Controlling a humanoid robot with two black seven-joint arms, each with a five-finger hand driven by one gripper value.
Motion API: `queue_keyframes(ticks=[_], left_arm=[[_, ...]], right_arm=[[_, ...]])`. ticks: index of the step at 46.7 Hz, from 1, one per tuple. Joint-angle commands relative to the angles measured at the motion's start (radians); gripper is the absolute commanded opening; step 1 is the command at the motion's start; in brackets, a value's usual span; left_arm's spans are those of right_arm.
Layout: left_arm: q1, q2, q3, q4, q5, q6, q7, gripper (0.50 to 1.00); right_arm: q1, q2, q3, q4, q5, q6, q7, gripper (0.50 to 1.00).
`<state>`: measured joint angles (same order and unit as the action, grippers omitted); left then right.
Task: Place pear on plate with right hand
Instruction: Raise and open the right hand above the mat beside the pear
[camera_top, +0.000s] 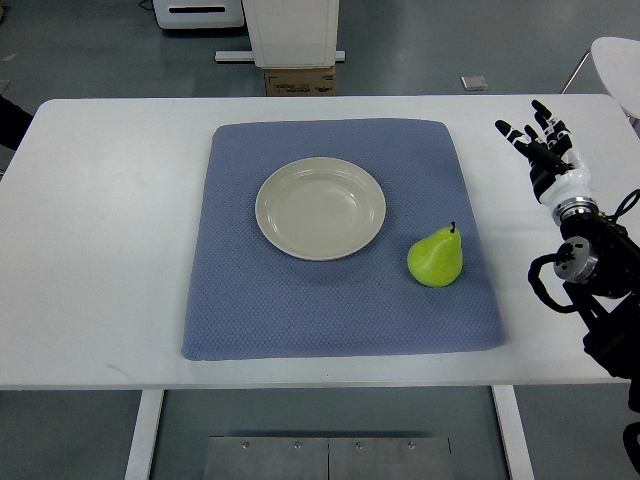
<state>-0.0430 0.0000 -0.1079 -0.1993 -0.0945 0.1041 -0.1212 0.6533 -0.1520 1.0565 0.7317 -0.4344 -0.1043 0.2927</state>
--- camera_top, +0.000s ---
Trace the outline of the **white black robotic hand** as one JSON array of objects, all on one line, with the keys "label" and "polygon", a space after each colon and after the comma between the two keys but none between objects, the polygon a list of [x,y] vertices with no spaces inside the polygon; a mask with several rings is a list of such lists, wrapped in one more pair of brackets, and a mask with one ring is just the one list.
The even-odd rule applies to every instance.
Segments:
[{"label": "white black robotic hand", "polygon": [[520,131],[504,120],[497,120],[495,127],[528,161],[535,198],[549,206],[569,197],[589,196],[588,169],[565,122],[540,101],[533,100],[531,105],[541,133],[531,125]]}]

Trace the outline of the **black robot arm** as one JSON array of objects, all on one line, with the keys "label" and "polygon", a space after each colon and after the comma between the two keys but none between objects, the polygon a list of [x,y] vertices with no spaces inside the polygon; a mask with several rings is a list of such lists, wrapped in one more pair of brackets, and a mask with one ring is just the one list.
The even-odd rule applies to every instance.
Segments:
[{"label": "black robot arm", "polygon": [[618,223],[639,202],[627,195],[606,215],[587,197],[559,204],[562,245],[534,259],[528,281],[550,309],[577,313],[587,327],[584,351],[608,374],[630,382],[628,407],[639,411],[639,246]]}]

